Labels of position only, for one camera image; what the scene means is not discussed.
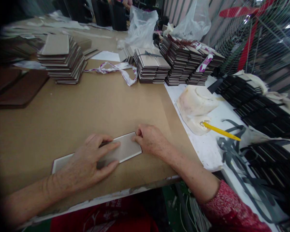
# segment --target right hand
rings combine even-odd
[[[153,125],[140,124],[136,136],[132,141],[137,142],[143,151],[163,158],[172,144],[164,137],[162,132]]]

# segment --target wrist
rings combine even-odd
[[[60,171],[50,176],[48,186],[56,198],[65,198],[74,192]]]

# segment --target hand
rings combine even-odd
[[[125,6],[125,8],[127,9],[127,10],[130,10],[130,8],[131,8],[131,6],[128,4],[128,0],[123,0],[123,5]]]
[[[89,136],[67,165],[56,173],[60,187],[64,191],[76,192],[89,188],[110,175],[119,161],[113,161],[101,170],[97,169],[97,162],[102,156],[120,146],[120,142],[116,142],[99,148],[102,142],[111,141],[113,138],[109,135]]]
[[[132,141],[137,142],[143,151],[160,158],[163,158],[173,147],[157,127],[148,124],[139,125],[136,136],[132,138]]]

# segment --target stacked cardboard pieces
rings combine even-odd
[[[44,45],[44,41],[32,36],[17,36],[0,40],[0,63],[29,59]]]
[[[216,53],[214,59],[211,61],[211,65],[208,65],[205,72],[196,72],[198,66],[208,56],[208,51],[204,49],[198,49],[191,46],[179,46],[172,42],[168,37],[164,37],[160,53],[165,57],[166,61],[170,64],[171,70],[169,71],[166,83],[168,85],[179,84],[194,84],[204,85],[208,75],[210,75],[214,67],[219,66],[224,57]]]
[[[137,47],[128,46],[121,50],[119,54],[120,62],[128,62],[129,64],[133,63],[134,51]]]
[[[146,52],[157,56],[145,55]],[[140,83],[164,84],[164,80],[171,67],[158,50],[137,48],[134,53],[134,60]]]
[[[210,53],[209,51],[202,49],[202,48],[200,48],[199,50],[195,50],[195,51],[201,54],[201,57],[202,57],[201,63],[206,59],[206,57]],[[193,73],[191,73],[189,78],[186,80],[186,84],[205,86],[205,82],[206,82],[208,76],[214,71],[214,68],[220,66],[225,59],[224,56],[222,56],[221,54],[219,54],[216,51],[211,51],[211,54],[213,55],[213,59],[207,65],[205,71],[204,72],[197,72],[196,70],[193,71]]]
[[[69,35],[48,35],[37,56],[56,84],[77,84],[87,64],[81,47]]]

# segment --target brown leather piece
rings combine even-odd
[[[25,108],[47,80],[47,71],[30,70],[14,86],[0,95],[0,109]]]
[[[11,87],[20,78],[22,71],[0,67],[0,94]]]

